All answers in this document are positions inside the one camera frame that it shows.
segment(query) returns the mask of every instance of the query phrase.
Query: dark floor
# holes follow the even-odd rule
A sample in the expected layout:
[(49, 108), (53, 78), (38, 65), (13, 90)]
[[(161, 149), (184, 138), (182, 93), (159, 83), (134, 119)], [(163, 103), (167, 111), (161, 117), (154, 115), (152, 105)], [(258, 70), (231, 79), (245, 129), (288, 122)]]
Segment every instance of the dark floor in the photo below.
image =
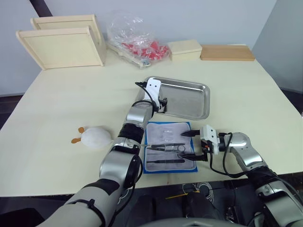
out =
[[(285, 96), (295, 106), (303, 112), (303, 96), (298, 93), (283, 91)], [(0, 97), (0, 129), (8, 119), (18, 101), (22, 96)], [(293, 185), (301, 195), (303, 195), (303, 173), (282, 175), (282, 178)], [(246, 180), (235, 180), (225, 182), (210, 182), (214, 192), (214, 206), (225, 217), (226, 211), (230, 206), (240, 207), (243, 214), (243, 223), (247, 224), (252, 215), (260, 210), (261, 203), (256, 197), (252, 186)], [(194, 190), (192, 184), (185, 184), (184, 191), (191, 192)], [(129, 213), (142, 195), (151, 195), (156, 199), (157, 218), (181, 217), (181, 197), (166, 200), (166, 197), (182, 194), (182, 185), (152, 187), (136, 189), (133, 198), (125, 209), (116, 217), (114, 227), (125, 226)], [(45, 196), (45, 197), (7, 197), (0, 198), (0, 214), (10, 211), (35, 208), (44, 219), (48, 218), (56, 209), (62, 206), (71, 195), (66, 196)], [(126, 201), (127, 197), (121, 200), (121, 204)]]

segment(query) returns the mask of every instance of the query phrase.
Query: table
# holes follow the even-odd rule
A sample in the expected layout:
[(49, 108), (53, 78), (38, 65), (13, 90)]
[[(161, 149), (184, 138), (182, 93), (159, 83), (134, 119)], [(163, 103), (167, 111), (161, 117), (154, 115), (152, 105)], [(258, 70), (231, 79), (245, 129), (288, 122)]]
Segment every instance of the table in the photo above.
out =
[[(0, 196), (70, 194), (96, 181), (110, 146), (91, 150), (71, 139), (80, 126), (98, 125), (115, 138), (139, 91), (134, 82), (149, 76), (204, 83), (211, 98), (205, 120), (157, 113), (153, 121), (240, 131), (277, 174), (303, 171), (303, 120), (257, 61), (166, 60), (140, 70), (108, 51), (105, 67), (45, 70), (35, 79), (0, 131)], [(199, 150), (198, 137), (194, 143)], [(222, 157), (214, 157), (216, 169)], [(241, 171), (232, 154), (226, 161), (230, 172)], [(197, 166), (197, 173), (144, 174), (136, 187), (229, 179), (207, 162)]]

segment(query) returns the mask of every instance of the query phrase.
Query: white wall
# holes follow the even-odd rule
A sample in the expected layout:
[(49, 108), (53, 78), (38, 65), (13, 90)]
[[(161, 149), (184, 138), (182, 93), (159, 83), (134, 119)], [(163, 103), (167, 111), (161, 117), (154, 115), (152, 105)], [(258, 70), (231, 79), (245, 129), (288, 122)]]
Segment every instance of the white wall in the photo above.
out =
[(276, 83), (303, 93), (303, 0), (278, 0), (253, 53)]
[(276, 0), (45, 0), (54, 16), (96, 14), (106, 32), (106, 14), (126, 10), (143, 18), (163, 42), (197, 39), (202, 44), (247, 44), (252, 48)]
[(37, 14), (29, 0), (0, 0), (0, 96), (24, 93), (40, 72), (15, 35), (32, 29), (31, 17)]

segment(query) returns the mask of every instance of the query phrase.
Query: stainless steel tray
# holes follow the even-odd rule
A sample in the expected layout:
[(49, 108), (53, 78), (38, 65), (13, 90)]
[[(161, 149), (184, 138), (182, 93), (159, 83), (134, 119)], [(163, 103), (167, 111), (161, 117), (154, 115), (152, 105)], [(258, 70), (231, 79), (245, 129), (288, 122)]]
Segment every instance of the stainless steel tray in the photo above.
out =
[[(205, 84), (153, 77), (161, 81), (160, 94), (167, 98), (166, 115), (203, 120), (209, 115), (210, 90)], [(144, 95), (140, 91), (138, 98)]]

